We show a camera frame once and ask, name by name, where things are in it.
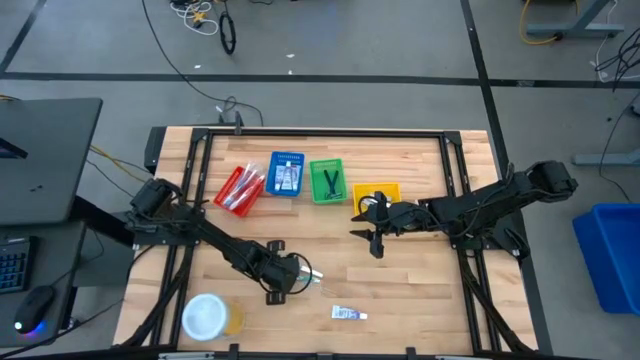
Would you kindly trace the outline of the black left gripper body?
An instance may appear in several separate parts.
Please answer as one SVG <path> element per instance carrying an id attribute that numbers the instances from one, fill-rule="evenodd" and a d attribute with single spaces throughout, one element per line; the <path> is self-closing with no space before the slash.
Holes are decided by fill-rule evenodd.
<path id="1" fill-rule="evenodd" d="M 293 253 L 280 255 L 285 250 L 283 240 L 269 241 L 266 249 L 266 257 L 260 268 L 260 281 L 267 287 L 266 304 L 283 305 L 297 281 L 300 264 Z"/>

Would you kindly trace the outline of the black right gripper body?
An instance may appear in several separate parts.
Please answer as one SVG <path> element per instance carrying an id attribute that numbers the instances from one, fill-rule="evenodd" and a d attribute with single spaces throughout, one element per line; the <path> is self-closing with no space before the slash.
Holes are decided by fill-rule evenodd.
<path id="1" fill-rule="evenodd" d="M 418 206 L 409 202 L 389 204 L 383 192 L 374 193 L 374 203 L 370 205 L 370 221 L 375 225 L 373 238 L 370 240 L 370 253 L 377 259 L 384 256 L 382 237 L 384 234 L 401 234 L 415 223 Z"/>

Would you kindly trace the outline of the green toothbrush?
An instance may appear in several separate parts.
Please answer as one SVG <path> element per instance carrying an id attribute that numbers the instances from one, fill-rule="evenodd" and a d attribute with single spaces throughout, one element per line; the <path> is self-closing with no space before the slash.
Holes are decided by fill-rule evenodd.
<path id="1" fill-rule="evenodd" d="M 334 291 L 332 289 L 330 289 L 329 287 L 325 286 L 322 279 L 321 278 L 317 278 L 311 275 L 301 275 L 297 277 L 297 282 L 299 283 L 299 279 L 300 278 L 309 278 L 309 286 L 310 287 L 317 287 L 319 289 L 319 291 L 324 294 L 324 295 L 329 295 L 329 296 L 333 296 L 333 297 L 337 297 L 338 296 L 338 292 Z"/>

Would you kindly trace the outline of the green plastic basket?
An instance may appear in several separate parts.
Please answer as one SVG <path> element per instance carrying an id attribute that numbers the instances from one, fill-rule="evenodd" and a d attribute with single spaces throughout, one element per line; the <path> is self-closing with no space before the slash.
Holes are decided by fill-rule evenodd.
<path id="1" fill-rule="evenodd" d="M 343 197 L 339 199 L 326 200 L 325 194 L 328 191 L 328 184 L 325 180 L 323 171 L 327 170 L 333 174 L 335 170 L 340 172 L 339 184 L 344 191 Z M 323 159 L 310 162 L 310 182 L 312 200 L 315 204 L 325 205 L 332 203 L 341 203 L 348 198 L 347 184 L 342 160 L 340 158 Z"/>

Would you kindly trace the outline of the yellow cup with white lid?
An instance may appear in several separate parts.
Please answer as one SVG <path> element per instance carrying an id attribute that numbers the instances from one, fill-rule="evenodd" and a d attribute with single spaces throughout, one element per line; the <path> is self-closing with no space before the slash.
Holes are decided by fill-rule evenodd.
<path id="1" fill-rule="evenodd" d="M 241 333 L 245 313 L 238 306 L 213 293 L 193 297 L 184 307 L 181 324 L 193 340 L 206 342 Z"/>

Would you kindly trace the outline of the blue plastic basket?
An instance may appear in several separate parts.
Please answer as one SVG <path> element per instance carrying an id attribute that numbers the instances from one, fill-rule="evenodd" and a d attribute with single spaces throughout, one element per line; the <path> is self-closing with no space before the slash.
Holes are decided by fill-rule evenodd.
<path id="1" fill-rule="evenodd" d="M 274 151 L 271 155 L 269 171 L 267 174 L 266 191 L 275 196 L 289 196 L 289 197 L 298 196 L 302 188 L 304 161 L 305 161 L 305 156 L 302 153 Z M 285 166 L 287 162 L 290 162 L 292 166 L 293 165 L 301 166 L 300 188 L 298 192 L 294 192 L 293 190 L 285 191 L 285 190 L 282 190 L 281 188 L 278 192 L 274 190 L 274 178 L 275 178 L 276 166 L 277 165 Z"/>

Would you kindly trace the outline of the red plastic basket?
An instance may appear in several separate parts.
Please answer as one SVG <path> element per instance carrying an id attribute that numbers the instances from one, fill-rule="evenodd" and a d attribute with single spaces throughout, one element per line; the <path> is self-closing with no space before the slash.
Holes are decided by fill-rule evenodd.
<path id="1" fill-rule="evenodd" d="M 264 175 L 265 178 L 260 187 L 247 199 L 246 202 L 239 205 L 237 208 L 232 209 L 231 206 L 237 197 L 261 175 Z M 266 173 L 261 165 L 249 162 L 245 166 L 238 166 L 233 170 L 214 198 L 214 204 L 238 217 L 246 217 L 258 197 L 262 194 L 265 180 Z"/>

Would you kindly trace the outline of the grey floor bar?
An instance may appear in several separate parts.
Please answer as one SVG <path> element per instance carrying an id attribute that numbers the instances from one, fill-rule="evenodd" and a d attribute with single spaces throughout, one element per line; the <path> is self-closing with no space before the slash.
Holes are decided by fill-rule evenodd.
<path id="1" fill-rule="evenodd" d="M 571 159 L 576 166 L 640 166 L 640 152 L 613 154 L 577 154 Z"/>

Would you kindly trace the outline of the black low desk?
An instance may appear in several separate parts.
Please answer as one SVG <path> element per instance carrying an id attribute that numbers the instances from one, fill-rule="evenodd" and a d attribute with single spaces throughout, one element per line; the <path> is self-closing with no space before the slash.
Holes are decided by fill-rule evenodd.
<path id="1" fill-rule="evenodd" d="M 31 345 L 49 339 L 61 330 L 85 232 L 86 226 L 82 222 L 0 227 L 0 241 L 30 237 L 32 251 L 27 288 L 0 294 L 0 348 Z M 33 332 L 19 334 L 14 329 L 15 312 L 29 292 L 38 286 L 52 286 L 54 300 Z"/>

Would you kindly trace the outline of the black computer mouse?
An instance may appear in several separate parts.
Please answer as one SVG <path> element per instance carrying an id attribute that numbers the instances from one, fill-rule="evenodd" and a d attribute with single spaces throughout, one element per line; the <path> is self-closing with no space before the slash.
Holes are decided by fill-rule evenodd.
<path id="1" fill-rule="evenodd" d="M 31 290 L 15 312 L 15 331 L 19 334 L 33 332 L 43 321 L 54 297 L 52 286 L 38 286 Z"/>

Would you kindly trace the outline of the dark grey desk panel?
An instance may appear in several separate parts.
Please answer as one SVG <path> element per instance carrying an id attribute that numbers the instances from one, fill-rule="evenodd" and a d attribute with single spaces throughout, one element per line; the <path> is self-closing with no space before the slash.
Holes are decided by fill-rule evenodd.
<path id="1" fill-rule="evenodd" d="M 99 98 L 0 102 L 0 137 L 28 152 L 0 159 L 0 226 L 69 217 L 102 105 Z"/>

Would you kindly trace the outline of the black backlit keyboard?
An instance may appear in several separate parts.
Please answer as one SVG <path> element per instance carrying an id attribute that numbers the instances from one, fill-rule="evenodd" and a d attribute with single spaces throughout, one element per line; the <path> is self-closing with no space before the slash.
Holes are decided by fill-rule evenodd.
<path id="1" fill-rule="evenodd" d="M 0 241 L 0 294 L 27 288 L 31 258 L 30 237 Z"/>

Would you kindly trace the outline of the black aluminium table frame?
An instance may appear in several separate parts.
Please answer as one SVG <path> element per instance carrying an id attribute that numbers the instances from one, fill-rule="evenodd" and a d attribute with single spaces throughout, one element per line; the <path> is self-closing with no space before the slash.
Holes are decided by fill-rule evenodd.
<path id="1" fill-rule="evenodd" d="M 213 292 L 242 307 L 243 331 L 224 340 L 179 346 L 232 360 L 355 360 L 505 352 L 508 342 L 463 282 L 473 273 L 526 346 L 537 342 L 518 262 L 501 250 L 464 253 L 442 233 L 388 236 L 382 259 L 351 235 L 360 224 L 353 195 L 318 205 L 304 182 L 296 197 L 261 195 L 240 218 L 213 200 L 232 171 L 250 161 L 267 164 L 274 151 L 308 161 L 340 158 L 346 182 L 400 185 L 401 198 L 463 195 L 497 179 L 482 131 L 249 128 L 240 136 L 211 128 L 194 139 L 188 127 L 167 129 L 156 173 L 200 198 L 208 219 L 228 233 L 265 242 L 282 239 L 321 272 L 333 297 L 309 287 L 283 305 L 269 306 L 259 286 L 243 278 L 207 245 L 193 256 L 188 292 Z M 331 318 L 333 305 L 366 313 L 367 320 Z"/>

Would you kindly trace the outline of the black clamp post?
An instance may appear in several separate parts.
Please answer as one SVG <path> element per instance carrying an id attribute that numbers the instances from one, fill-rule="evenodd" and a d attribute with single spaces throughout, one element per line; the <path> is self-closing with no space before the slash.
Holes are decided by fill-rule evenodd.
<path id="1" fill-rule="evenodd" d="M 222 112 L 218 115 L 218 125 L 231 127 L 235 136 L 240 136 L 244 128 L 244 121 L 238 111 L 234 112 L 233 118 L 230 118 L 229 112 Z"/>

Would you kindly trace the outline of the black table corner bracket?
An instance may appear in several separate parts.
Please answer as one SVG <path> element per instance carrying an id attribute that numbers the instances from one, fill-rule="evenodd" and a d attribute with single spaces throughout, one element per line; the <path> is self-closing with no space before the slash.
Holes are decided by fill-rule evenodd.
<path id="1" fill-rule="evenodd" d="M 144 149 L 144 167 L 154 175 L 164 142 L 166 127 L 152 127 Z"/>

